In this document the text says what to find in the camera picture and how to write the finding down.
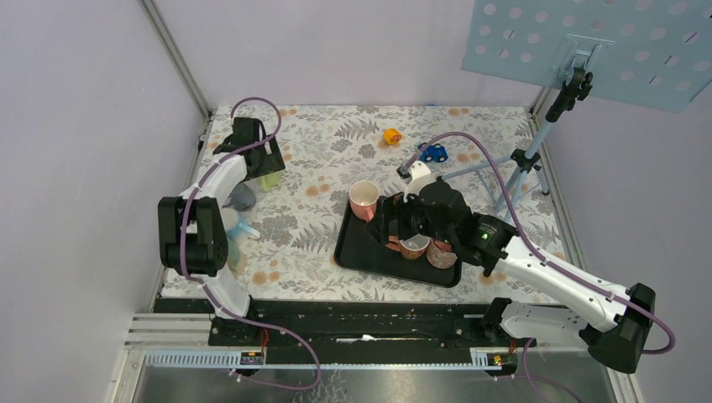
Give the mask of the salmon pink ceramic mug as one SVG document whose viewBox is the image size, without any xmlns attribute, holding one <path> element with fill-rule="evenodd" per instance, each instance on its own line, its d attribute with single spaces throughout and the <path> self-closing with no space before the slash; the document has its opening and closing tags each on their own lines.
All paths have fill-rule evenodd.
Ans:
<svg viewBox="0 0 712 403">
<path fill-rule="evenodd" d="M 352 213 L 365 222 L 374 218 L 379 197 L 380 189 L 372 181 L 357 181 L 348 190 Z"/>
</svg>

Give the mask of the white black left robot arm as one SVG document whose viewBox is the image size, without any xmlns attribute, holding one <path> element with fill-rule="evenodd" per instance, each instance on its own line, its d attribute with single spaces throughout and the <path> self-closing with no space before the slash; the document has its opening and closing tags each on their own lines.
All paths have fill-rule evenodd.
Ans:
<svg viewBox="0 0 712 403">
<path fill-rule="evenodd" d="M 221 208 L 240 182 L 270 172 L 277 143 L 257 118 L 234 118 L 232 130 L 214 149 L 209 168 L 199 179 L 179 196 L 160 199 L 159 251 L 164 267 L 197 283 L 215 314 L 231 319 L 228 334 L 249 345 L 258 339 L 261 325 L 248 314 L 249 292 L 228 268 L 229 241 Z"/>
</svg>

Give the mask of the green ceramic mug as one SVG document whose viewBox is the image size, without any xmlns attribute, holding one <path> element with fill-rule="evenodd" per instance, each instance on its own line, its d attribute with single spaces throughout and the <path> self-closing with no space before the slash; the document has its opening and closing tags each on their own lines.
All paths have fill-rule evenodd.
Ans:
<svg viewBox="0 0 712 403">
<path fill-rule="evenodd" d="M 265 192 L 272 191 L 280 185 L 282 182 L 283 173 L 281 171 L 273 172 L 267 175 L 261 176 L 260 185 Z"/>
</svg>

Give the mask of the beige teal ceramic mug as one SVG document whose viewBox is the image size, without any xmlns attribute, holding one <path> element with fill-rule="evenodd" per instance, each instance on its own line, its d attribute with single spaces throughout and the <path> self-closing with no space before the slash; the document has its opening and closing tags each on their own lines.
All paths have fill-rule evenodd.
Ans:
<svg viewBox="0 0 712 403">
<path fill-rule="evenodd" d="M 227 266 L 233 273 L 238 273 L 238 265 L 240 260 L 240 252 L 238 246 L 232 240 L 228 241 L 228 256 L 227 256 Z"/>
</svg>

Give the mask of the blue white ceramic mug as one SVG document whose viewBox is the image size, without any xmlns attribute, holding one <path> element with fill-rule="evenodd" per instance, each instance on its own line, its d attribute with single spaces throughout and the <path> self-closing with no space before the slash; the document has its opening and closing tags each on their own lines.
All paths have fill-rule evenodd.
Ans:
<svg viewBox="0 0 712 403">
<path fill-rule="evenodd" d="M 220 213 L 228 239 L 235 241 L 243 235 L 251 239 L 261 238 L 261 232 L 245 223 L 237 210 L 222 207 Z"/>
</svg>

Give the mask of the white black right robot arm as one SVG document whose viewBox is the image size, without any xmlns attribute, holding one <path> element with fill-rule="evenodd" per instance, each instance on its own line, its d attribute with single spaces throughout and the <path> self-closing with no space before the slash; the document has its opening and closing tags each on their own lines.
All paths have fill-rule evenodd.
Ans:
<svg viewBox="0 0 712 403">
<path fill-rule="evenodd" d="M 459 260 L 482 268 L 484 275 L 505 273 L 568 308 L 538 318 L 513 301 L 494 301 L 490 317 L 481 324 L 489 344 L 558 336 L 565 343 L 584 345 L 593 359 L 610 369 L 636 372 L 656 302 L 649 286 L 626 287 L 582 271 L 541 250 L 498 217 L 473 212 L 463 195 L 444 181 L 434 181 L 418 194 L 381 198 L 367 227 L 380 243 L 387 242 L 391 228 L 401 239 L 424 235 L 445 243 Z"/>
</svg>

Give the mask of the brown ceramic mug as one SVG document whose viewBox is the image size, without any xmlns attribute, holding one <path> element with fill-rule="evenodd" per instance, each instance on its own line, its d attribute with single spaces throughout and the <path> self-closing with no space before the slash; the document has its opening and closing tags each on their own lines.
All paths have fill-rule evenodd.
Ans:
<svg viewBox="0 0 712 403">
<path fill-rule="evenodd" d="M 427 251 L 430 242 L 429 237 L 420 234 L 408 239 L 390 236 L 385 247 L 398 252 L 404 259 L 413 260 L 419 259 Z"/>
</svg>

